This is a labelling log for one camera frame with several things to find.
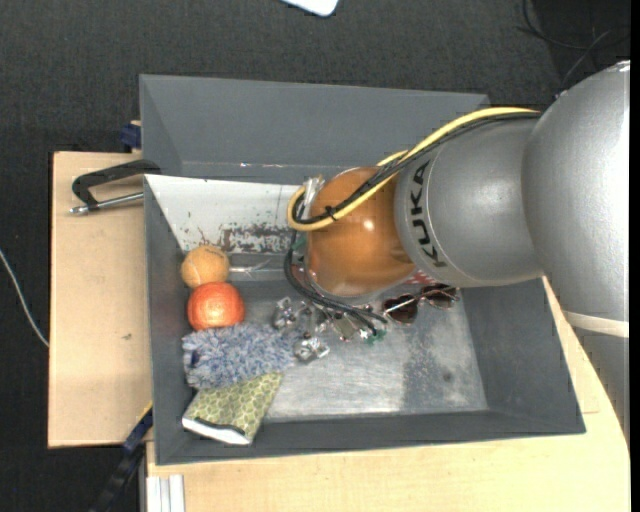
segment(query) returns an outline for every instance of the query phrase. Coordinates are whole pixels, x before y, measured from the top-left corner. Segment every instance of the white object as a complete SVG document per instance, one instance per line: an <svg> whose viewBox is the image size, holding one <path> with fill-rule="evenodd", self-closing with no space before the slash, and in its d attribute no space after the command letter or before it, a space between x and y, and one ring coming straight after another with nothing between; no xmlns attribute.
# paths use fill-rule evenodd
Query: white object
<svg viewBox="0 0 640 512"><path fill-rule="evenodd" d="M178 474L169 477L169 495L171 497L171 512L185 512L184 476Z"/></svg>
<svg viewBox="0 0 640 512"><path fill-rule="evenodd" d="M160 504L162 512L171 512L171 498L169 497L169 479L160 479Z"/></svg>
<svg viewBox="0 0 640 512"><path fill-rule="evenodd" d="M329 16L336 10L339 0L283 0L318 16Z"/></svg>
<svg viewBox="0 0 640 512"><path fill-rule="evenodd" d="M162 512L160 477L147 477L147 512Z"/></svg>
<svg viewBox="0 0 640 512"><path fill-rule="evenodd" d="M150 174L146 179L185 253L203 243L229 253L284 254L289 248L287 203L295 185Z"/></svg>
<svg viewBox="0 0 640 512"><path fill-rule="evenodd" d="M184 477L147 477L147 512L185 512Z"/></svg>
<svg viewBox="0 0 640 512"><path fill-rule="evenodd" d="M182 418L182 426L195 434L209 439L216 439L227 444L247 446L251 444L251 439L247 439L242 434L229 428L217 428L214 425L205 425L198 420Z"/></svg>

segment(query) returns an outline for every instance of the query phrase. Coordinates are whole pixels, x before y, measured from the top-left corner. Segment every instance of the black cable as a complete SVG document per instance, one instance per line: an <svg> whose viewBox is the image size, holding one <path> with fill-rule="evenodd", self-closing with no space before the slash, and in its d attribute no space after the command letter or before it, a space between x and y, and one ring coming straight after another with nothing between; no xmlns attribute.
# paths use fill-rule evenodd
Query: black cable
<svg viewBox="0 0 640 512"><path fill-rule="evenodd" d="M587 48L586 51L584 52L584 54L582 55L582 57L580 57L574 64L573 66L571 66L571 69L569 69L569 71L567 71L567 73L564 75L564 78L562 79L562 82L560 84L560 89L564 89L567 85L567 82L569 81L569 77L575 73L576 69L578 69L578 66L580 66L580 64L582 64L582 62L584 61L584 59L587 58L587 56L595 49L596 44L598 44L598 42L600 40L602 40L603 38L605 38L607 35L609 35L611 33L610 30L608 30L607 32L604 32L602 34L600 34L594 41L593 43L591 43L591 47Z"/></svg>
<svg viewBox="0 0 640 512"><path fill-rule="evenodd" d="M626 39L631 37L631 31L629 31L628 34L626 34L625 36L622 36L619 39L616 39L615 41L612 41L611 43L608 43L606 45L600 46L598 48L593 47L593 41L589 46L582 46L582 45L577 45L577 44L572 44L572 43L567 43L565 41L560 41L558 39L554 39L552 37L549 37L547 34L545 34L544 32L542 32L541 30L537 29L534 25L533 22L531 21L531 17L529 16L529 9L527 8L527 2L528 0L522 0L522 16L524 17L525 23L527 24L527 28L523 28L523 27L518 27L520 30L531 34L539 39L542 39L543 41L546 41L547 43L559 46L561 48L567 48L569 50L579 50L579 51L600 51L600 50L605 50L607 48L611 48L613 46L616 46L617 44L621 43L622 41L625 41ZM617 29L623 29L623 28L630 28L630 26L628 25L619 25L616 27L612 27L609 30L607 30L606 32L604 32L603 34L609 35L611 34L614 30ZM603 34L600 34L600 36L598 36L598 41L600 41L601 39L603 39L604 37L601 37Z"/></svg>
<svg viewBox="0 0 640 512"><path fill-rule="evenodd" d="M319 304L321 306L336 310L336 311L340 311L342 313L348 313L353 315L354 317L358 318L360 321L362 321L365 325L367 325L367 327L369 327L374 333L376 332L376 328L373 325L373 323L371 323L370 320L368 320L367 318L365 318L366 316L369 316L371 318L374 318L376 320L380 320L383 323L387 323L387 319L384 318L381 315L378 315L377 313L374 313L373 311L366 311L364 309L360 309L357 308L355 306L349 306L347 304L344 304L342 302L338 302L336 300L333 299L329 299L328 297L324 297L322 295L320 295L318 292L316 292L313 288L308 288L306 286L303 286L298 279L293 275L292 271L291 271L291 266L293 264L293 252L294 249L293 247L291 247L289 249L289 251L287 251L287 254L285 255L284 258L284 275L287 278L287 281L289 282L289 284L300 294L303 295L304 297L307 297L309 300L313 301L315 304Z"/></svg>
<svg viewBox="0 0 640 512"><path fill-rule="evenodd" d="M137 475L144 453L144 444L140 444L131 453L123 455L100 496L89 508L89 512L111 512L113 510L114 505L124 495Z"/></svg>

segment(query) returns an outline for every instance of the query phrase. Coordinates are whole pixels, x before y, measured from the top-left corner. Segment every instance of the gray bin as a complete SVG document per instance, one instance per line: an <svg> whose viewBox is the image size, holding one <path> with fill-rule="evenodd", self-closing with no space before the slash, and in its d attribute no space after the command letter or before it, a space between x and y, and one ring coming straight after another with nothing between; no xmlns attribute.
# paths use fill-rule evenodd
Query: gray bin
<svg viewBox="0 0 640 512"><path fill-rule="evenodd" d="M144 76L144 156L168 175L299 184L319 171L375 163L486 103L480 95ZM145 225L158 464L584 432L540 280L463 291L458 313L473 355L468 407L435 403L438 374L393 413L267 418L249 447L185 432L180 418L193 392L180 339L190 330L189 290L177 272L182 250L148 184ZM293 295L283 281L239 286L250 302ZM419 326L428 343L434 325Z"/></svg>

